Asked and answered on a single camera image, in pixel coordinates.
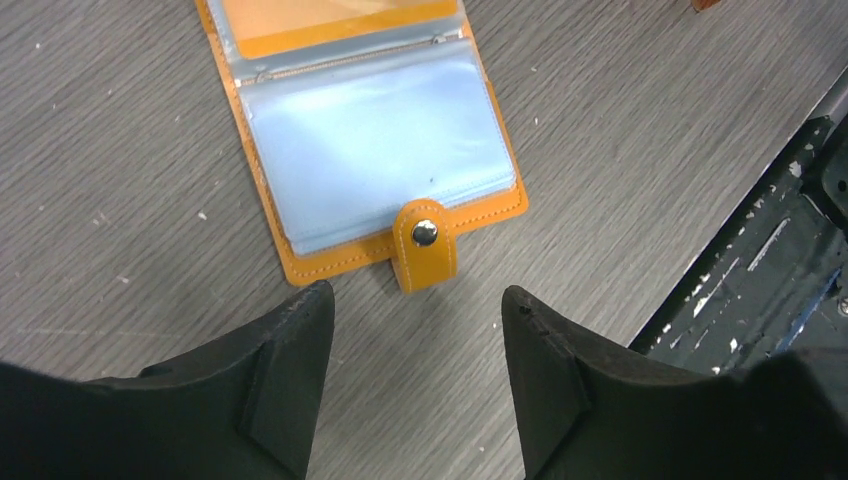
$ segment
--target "orange wallet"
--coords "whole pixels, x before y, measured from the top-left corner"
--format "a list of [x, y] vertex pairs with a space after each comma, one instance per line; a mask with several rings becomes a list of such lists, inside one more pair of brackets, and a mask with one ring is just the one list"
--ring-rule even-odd
[[390, 259], [427, 288], [527, 210], [461, 1], [196, 3], [293, 285]]

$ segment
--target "wood grain surface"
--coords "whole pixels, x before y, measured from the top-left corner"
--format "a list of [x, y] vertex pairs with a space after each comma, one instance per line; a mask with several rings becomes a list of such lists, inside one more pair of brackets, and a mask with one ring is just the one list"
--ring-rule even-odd
[[[848, 64], [848, 3], [468, 0], [532, 206], [333, 280], [313, 479], [514, 479], [518, 284], [627, 343]], [[282, 301], [190, 0], [0, 0], [0, 357], [135, 375]]]

